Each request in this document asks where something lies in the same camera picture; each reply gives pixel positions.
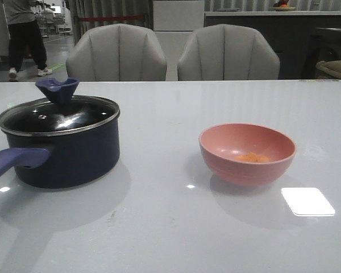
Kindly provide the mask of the pink plastic bowl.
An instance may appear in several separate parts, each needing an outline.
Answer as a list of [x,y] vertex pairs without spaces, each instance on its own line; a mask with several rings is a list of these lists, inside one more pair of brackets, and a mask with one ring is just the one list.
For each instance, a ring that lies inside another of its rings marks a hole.
[[[269,184],[282,176],[296,154],[296,144],[276,130],[247,123],[226,123],[210,127],[199,136],[202,157],[222,180],[245,187]],[[236,160],[254,152],[270,158],[268,163]]]

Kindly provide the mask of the orange ham pieces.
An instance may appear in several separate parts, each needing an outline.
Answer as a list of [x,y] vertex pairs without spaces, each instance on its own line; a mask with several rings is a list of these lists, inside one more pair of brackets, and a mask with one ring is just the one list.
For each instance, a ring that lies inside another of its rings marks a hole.
[[241,162],[250,163],[268,163],[271,162],[270,158],[265,155],[256,154],[254,152],[249,152],[247,154],[241,154],[236,157],[236,160]]

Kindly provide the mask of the glass lid with blue knob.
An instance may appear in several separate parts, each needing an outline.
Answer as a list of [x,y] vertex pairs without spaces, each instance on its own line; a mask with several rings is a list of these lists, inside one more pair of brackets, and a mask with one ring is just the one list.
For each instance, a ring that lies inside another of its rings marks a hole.
[[25,102],[0,114],[3,132],[24,137],[54,137],[91,130],[117,119],[119,105],[107,98],[75,95],[80,81],[69,77],[40,80],[44,98]]

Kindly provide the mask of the left beige upholstered chair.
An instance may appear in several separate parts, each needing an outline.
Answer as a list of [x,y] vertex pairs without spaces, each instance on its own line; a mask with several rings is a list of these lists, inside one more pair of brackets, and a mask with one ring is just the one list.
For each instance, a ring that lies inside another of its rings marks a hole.
[[164,81],[167,60],[152,30],[120,23],[85,32],[66,71],[80,81]]

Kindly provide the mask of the beige upholstered chair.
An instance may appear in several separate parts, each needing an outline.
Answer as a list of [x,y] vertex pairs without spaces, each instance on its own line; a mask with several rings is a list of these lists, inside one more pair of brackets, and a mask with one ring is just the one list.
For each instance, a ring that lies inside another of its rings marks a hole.
[[276,80],[280,59],[256,29],[218,24],[193,31],[177,63],[179,81]]
[[164,81],[167,60],[152,30],[120,23],[85,32],[66,71],[80,81]]

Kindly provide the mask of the right beige upholstered chair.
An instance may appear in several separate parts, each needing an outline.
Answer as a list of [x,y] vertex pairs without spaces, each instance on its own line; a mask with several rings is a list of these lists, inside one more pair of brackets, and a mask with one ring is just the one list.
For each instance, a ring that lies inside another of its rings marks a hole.
[[177,63],[179,81],[276,80],[280,59],[256,29],[218,24],[193,31]]

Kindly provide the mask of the dark blue saucepan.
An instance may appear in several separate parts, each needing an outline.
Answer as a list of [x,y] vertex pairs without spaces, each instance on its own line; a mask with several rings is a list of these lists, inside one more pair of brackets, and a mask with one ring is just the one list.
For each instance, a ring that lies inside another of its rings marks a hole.
[[24,183],[49,189],[95,180],[119,160],[118,118],[91,130],[62,136],[17,136],[4,132],[9,147],[0,150],[0,177],[14,168]]

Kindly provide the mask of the white cabinet in background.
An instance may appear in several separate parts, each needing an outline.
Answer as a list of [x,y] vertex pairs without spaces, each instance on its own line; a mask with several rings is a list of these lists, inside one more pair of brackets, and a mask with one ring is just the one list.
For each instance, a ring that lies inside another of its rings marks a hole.
[[205,1],[153,1],[155,31],[193,31],[204,25]]

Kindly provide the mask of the red barrier belt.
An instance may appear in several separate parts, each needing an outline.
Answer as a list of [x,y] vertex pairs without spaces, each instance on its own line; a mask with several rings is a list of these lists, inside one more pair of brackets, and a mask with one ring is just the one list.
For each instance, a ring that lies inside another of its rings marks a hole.
[[112,21],[125,21],[125,20],[145,20],[145,15],[130,15],[130,16],[105,16],[105,17],[78,17],[79,22],[112,22]]

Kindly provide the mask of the dark counter with white top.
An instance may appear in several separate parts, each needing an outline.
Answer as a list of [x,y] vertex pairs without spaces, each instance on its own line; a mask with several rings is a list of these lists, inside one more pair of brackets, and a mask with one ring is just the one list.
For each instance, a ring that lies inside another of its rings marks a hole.
[[327,28],[341,28],[341,11],[238,11],[205,13],[204,26],[232,24],[257,29],[280,59],[279,79],[315,77],[320,56],[339,52],[323,41]]

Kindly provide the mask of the fruit plate on counter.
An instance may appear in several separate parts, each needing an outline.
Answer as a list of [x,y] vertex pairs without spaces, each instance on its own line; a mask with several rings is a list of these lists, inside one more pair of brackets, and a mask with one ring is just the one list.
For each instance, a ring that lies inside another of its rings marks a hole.
[[289,0],[278,0],[273,4],[273,11],[294,11],[296,8],[289,6]]

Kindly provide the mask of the dark side table right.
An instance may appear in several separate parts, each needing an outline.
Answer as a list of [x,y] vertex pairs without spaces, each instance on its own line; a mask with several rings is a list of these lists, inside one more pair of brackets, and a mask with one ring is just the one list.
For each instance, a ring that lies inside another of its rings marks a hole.
[[341,60],[341,28],[316,28],[310,35],[301,78],[316,78],[316,64],[320,61]]

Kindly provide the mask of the walking person in background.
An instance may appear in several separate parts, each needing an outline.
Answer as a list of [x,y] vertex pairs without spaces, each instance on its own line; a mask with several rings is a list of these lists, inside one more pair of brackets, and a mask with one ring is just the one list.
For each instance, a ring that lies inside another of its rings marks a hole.
[[9,40],[9,80],[16,82],[22,66],[26,48],[37,65],[38,76],[52,74],[47,67],[47,53],[43,43],[39,25],[34,12],[35,1],[6,0],[3,1],[6,22],[10,34]]

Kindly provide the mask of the beige cushion at right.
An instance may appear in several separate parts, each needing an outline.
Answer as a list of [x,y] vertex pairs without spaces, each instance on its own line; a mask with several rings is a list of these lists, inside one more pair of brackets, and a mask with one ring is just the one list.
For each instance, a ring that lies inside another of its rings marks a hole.
[[341,60],[320,61],[316,64],[318,78],[341,80]]

